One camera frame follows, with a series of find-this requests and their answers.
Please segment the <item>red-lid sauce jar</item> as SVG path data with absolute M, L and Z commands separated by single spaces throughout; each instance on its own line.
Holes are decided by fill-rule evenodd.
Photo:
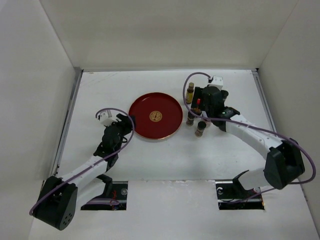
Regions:
M 193 107 L 191 108 L 191 111 L 198 116 L 202 114 L 202 110 L 200 109 L 200 103 L 201 103 L 201 99 L 198 98 L 195 104 L 193 105 Z

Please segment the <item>tall amber gold-cap bottle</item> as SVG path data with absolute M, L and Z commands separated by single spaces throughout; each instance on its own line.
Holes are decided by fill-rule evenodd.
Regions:
M 188 88 L 186 90 L 186 95 L 185 95 L 185 100 L 188 105 L 192 103 L 194 90 L 195 90 L 194 83 L 190 82 L 188 84 Z

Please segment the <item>black-cap spice bottle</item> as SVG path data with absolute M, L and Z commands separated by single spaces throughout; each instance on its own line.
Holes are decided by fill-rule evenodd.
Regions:
M 197 124 L 197 128 L 196 128 L 196 131 L 195 131 L 195 135 L 197 137 L 202 137 L 203 136 L 203 133 L 204 133 L 204 130 L 206 129 L 207 127 L 207 124 L 205 121 L 199 121 L 198 124 Z
M 191 127 L 194 124 L 195 121 L 195 115 L 192 111 L 189 111 L 187 114 L 187 120 L 186 120 L 186 125 Z

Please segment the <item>black-cap spice bottle front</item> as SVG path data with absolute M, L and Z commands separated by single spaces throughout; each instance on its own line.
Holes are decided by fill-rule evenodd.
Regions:
M 203 136 L 203 133 L 204 133 L 204 130 L 206 129 L 207 127 L 207 124 L 205 121 L 199 121 L 198 124 L 197 124 L 197 128 L 196 128 L 196 131 L 195 131 L 195 135 L 197 137 L 202 137 Z

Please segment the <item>small black-cap dark bottle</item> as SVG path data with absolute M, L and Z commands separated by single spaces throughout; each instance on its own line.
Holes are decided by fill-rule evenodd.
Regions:
M 229 96 L 229 92 L 227 90 L 221 90 L 221 94 L 222 94 L 222 99 L 225 102 L 225 100 Z

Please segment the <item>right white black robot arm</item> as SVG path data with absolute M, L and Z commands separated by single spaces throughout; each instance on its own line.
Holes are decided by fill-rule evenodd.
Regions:
M 305 166 L 298 144 L 252 125 L 239 111 L 225 106 L 227 96 L 227 91 L 214 85 L 196 87 L 191 110 L 206 113 L 213 125 L 242 140 L 265 160 L 264 167 L 243 171 L 233 178 L 233 194 L 243 198 L 251 189 L 265 186 L 282 190 L 301 176 Z

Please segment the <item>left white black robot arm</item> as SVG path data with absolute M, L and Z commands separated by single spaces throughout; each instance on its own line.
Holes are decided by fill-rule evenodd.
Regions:
M 45 181 L 31 216 L 62 231 L 82 206 L 95 197 L 105 200 L 112 195 L 113 180 L 105 173 L 115 165 L 137 126 L 135 116 L 124 111 L 116 118 L 105 124 L 102 140 L 89 160 L 70 173 Z

